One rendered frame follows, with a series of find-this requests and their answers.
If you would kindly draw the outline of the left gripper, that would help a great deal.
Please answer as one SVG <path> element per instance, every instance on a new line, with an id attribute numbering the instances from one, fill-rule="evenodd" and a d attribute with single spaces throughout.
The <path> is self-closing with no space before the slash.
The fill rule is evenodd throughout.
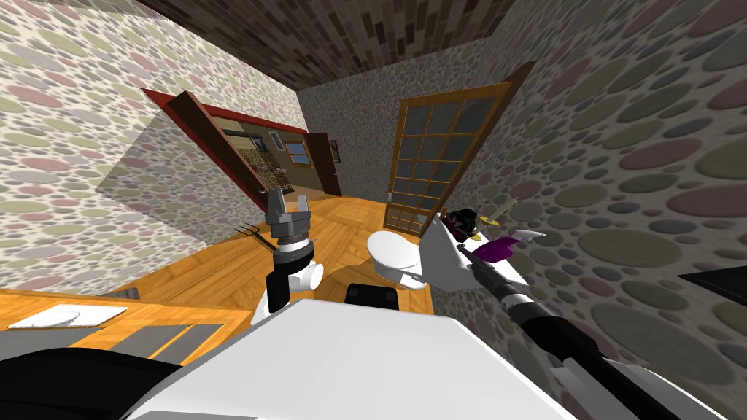
<path id="1" fill-rule="evenodd" d="M 268 190 L 268 214 L 264 220 L 270 227 L 271 237 L 285 242 L 307 239 L 311 228 L 311 212 L 306 196 L 299 196 L 296 212 L 287 213 L 282 190 Z"/>

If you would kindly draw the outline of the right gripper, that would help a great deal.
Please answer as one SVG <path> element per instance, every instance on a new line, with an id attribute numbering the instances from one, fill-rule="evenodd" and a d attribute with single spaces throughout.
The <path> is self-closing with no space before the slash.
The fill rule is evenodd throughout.
<path id="1" fill-rule="evenodd" d="M 488 290 L 498 300 L 503 300 L 509 295 L 515 295 L 515 288 L 509 280 L 499 274 L 490 264 L 475 257 L 466 249 L 465 244 L 458 244 L 457 250 L 470 261 L 470 270 L 475 280 L 481 287 Z"/>

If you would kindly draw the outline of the purple object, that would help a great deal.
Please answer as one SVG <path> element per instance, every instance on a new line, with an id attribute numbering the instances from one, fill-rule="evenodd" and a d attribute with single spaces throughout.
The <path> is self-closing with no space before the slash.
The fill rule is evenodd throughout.
<path id="1" fill-rule="evenodd" d="M 473 254 L 488 263 L 498 263 L 509 258 L 513 254 L 512 246 L 520 241 L 511 236 L 504 236 L 478 246 L 473 250 Z"/>

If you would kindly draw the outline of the black and red object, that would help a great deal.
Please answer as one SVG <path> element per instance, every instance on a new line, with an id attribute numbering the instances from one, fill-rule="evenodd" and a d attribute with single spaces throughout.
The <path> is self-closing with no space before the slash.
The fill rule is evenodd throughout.
<path id="1" fill-rule="evenodd" d="M 450 211 L 440 217 L 447 232 L 457 243 L 464 243 L 474 235 L 477 219 L 478 214 L 472 209 Z"/>

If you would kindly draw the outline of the yellow round dish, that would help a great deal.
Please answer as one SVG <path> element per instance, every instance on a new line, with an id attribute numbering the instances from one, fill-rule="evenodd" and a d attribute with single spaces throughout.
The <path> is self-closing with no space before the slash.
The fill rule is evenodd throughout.
<path id="1" fill-rule="evenodd" d="M 473 229 L 472 233 L 470 234 L 469 238 L 474 241 L 480 241 L 481 237 L 480 234 L 484 230 L 486 230 L 489 227 L 498 226 L 500 223 L 497 222 L 494 219 L 490 219 L 486 216 L 477 216 L 475 221 L 475 228 Z"/>

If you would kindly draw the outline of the wooden framed window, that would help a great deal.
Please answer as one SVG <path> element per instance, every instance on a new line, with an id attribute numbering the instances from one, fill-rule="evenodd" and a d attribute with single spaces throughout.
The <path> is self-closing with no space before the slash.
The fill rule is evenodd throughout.
<path id="1" fill-rule="evenodd" d="M 302 140 L 286 141 L 283 143 L 292 166 L 313 168 L 314 164 L 306 144 Z"/>

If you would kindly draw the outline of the dark brown door leaf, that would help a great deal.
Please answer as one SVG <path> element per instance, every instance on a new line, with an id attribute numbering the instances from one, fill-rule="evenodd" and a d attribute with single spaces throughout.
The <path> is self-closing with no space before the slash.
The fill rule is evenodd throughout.
<path id="1" fill-rule="evenodd" d="M 196 97 L 188 91 L 168 100 L 164 111 L 260 209 L 267 212 L 266 185 Z"/>
<path id="2" fill-rule="evenodd" d="M 328 195 L 341 197 L 342 192 L 328 134 L 307 133 L 304 134 L 304 141 L 323 192 Z"/>

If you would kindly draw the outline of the white toilet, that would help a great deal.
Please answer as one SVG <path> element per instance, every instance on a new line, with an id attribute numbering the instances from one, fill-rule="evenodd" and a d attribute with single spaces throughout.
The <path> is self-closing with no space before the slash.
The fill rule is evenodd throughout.
<path id="1" fill-rule="evenodd" d="M 418 244 L 390 231 L 377 231 L 367 240 L 376 272 L 406 289 L 424 289 L 426 284 L 445 292 L 478 289 L 469 259 L 441 220 L 431 222 Z"/>

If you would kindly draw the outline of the wooden door with glass panes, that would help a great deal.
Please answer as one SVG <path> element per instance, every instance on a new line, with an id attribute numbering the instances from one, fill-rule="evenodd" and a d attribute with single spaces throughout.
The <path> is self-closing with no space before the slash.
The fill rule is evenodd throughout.
<path id="1" fill-rule="evenodd" d="M 511 84 L 401 101 L 384 228 L 421 237 L 495 126 Z"/>

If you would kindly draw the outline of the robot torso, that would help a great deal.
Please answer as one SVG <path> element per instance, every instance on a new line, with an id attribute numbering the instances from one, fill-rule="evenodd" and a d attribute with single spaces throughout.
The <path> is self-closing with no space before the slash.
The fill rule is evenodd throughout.
<path id="1" fill-rule="evenodd" d="M 576 420 L 454 319 L 303 299 L 181 367 L 126 420 Z"/>

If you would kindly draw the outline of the orange wooden vanity cabinet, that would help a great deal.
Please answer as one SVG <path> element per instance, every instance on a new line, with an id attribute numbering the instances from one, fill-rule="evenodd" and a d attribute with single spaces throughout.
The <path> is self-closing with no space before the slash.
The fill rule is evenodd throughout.
<path id="1" fill-rule="evenodd" d="M 72 348 L 108 350 L 149 325 L 185 325 L 186 330 L 197 324 L 218 324 L 220 328 L 189 354 L 181 365 L 187 365 L 220 346 L 250 326 L 254 311 L 213 306 L 183 306 L 173 303 L 152 303 L 113 297 L 68 295 L 16 289 L 0 289 L 0 330 L 58 304 L 116 306 L 126 310 L 98 326 L 99 330 L 71 344 Z"/>

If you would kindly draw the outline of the white sink basin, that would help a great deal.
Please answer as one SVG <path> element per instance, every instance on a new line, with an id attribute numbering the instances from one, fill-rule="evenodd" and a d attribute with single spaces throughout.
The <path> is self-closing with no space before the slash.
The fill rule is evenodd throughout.
<path id="1" fill-rule="evenodd" d="M 124 313 L 126 306 L 59 304 L 11 324 L 9 330 L 60 327 L 98 327 Z"/>

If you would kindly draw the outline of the dark long-handled fork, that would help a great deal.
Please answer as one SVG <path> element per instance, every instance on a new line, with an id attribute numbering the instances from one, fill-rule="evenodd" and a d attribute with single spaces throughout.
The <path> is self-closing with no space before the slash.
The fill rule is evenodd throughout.
<path id="1" fill-rule="evenodd" d="M 235 227 L 233 230 L 250 238 L 256 238 L 262 244 L 266 245 L 270 250 L 275 251 L 277 248 L 266 238 L 262 237 L 261 229 L 253 224 L 245 224 L 240 227 Z"/>

